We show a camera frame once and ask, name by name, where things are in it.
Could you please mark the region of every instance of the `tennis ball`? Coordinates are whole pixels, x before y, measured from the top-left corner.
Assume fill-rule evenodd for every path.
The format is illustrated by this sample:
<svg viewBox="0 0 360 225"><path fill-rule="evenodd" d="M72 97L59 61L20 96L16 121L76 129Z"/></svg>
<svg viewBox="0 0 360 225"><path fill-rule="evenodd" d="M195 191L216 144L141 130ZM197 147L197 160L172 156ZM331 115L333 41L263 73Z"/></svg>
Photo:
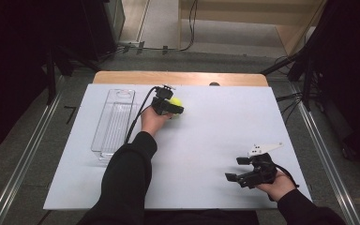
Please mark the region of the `tennis ball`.
<svg viewBox="0 0 360 225"><path fill-rule="evenodd" d="M172 105L176 105L176 106L182 106L181 100L179 98L177 98L177 97L172 97L169 100L169 103L171 103Z"/></svg>

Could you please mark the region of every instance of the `black sleeve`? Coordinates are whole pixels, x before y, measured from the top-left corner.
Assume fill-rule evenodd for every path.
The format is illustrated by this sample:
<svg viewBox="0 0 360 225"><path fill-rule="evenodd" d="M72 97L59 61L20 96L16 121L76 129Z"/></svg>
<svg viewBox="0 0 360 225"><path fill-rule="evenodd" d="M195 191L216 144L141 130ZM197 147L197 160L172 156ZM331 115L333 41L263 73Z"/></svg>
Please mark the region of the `black sleeve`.
<svg viewBox="0 0 360 225"><path fill-rule="evenodd" d="M78 224L143 224L151 158L156 151L157 143L147 132L119 148L104 173L98 202Z"/></svg>
<svg viewBox="0 0 360 225"><path fill-rule="evenodd" d="M332 209L317 207L298 189L295 189L283 196L278 202L278 209L290 225L345 224L343 219Z"/></svg>

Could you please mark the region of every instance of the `human arm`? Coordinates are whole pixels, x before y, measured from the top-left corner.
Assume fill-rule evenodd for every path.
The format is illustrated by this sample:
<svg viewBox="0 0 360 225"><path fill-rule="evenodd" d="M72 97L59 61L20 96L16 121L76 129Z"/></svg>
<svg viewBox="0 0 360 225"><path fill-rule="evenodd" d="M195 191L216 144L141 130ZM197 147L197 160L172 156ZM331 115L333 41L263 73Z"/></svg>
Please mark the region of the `human arm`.
<svg viewBox="0 0 360 225"><path fill-rule="evenodd" d="M268 193L277 202L278 210L288 224L345 224L332 209L317 207L306 198L283 172L277 172L273 184L261 184L256 188Z"/></svg>
<svg viewBox="0 0 360 225"><path fill-rule="evenodd" d="M151 158L157 151L153 135L169 117L157 115L151 107L142 113L142 131L112 156L101 182L101 195L78 224L143 224Z"/></svg>

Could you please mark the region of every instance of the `white pointed tool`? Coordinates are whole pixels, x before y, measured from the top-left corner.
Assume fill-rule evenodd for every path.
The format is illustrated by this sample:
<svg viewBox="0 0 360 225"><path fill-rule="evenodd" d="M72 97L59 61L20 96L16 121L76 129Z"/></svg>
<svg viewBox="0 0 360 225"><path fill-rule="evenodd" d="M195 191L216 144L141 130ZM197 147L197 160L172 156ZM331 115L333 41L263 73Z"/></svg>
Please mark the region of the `white pointed tool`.
<svg viewBox="0 0 360 225"><path fill-rule="evenodd" d="M279 144L255 144L250 151L247 152L248 157L259 156L279 147L282 147L283 143L280 142Z"/></svg>

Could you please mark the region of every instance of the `person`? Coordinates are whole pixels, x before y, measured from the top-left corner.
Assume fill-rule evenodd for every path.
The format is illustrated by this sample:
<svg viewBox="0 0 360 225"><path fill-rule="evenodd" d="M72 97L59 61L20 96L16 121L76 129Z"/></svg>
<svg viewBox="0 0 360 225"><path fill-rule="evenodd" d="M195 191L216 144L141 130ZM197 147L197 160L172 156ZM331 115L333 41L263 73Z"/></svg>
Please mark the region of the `person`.
<svg viewBox="0 0 360 225"><path fill-rule="evenodd" d="M255 213L237 217L218 209L145 215L144 198L151 181L151 158L157 151L154 136L172 116L170 113L158 115L151 107L146 108L142 113L142 130L132 143L124 144L112 156L101 182L101 195L78 224L258 224ZM345 224L331 209L317 207L307 199L283 172L277 173L273 184L261 184L256 188L277 202L288 224Z"/></svg>

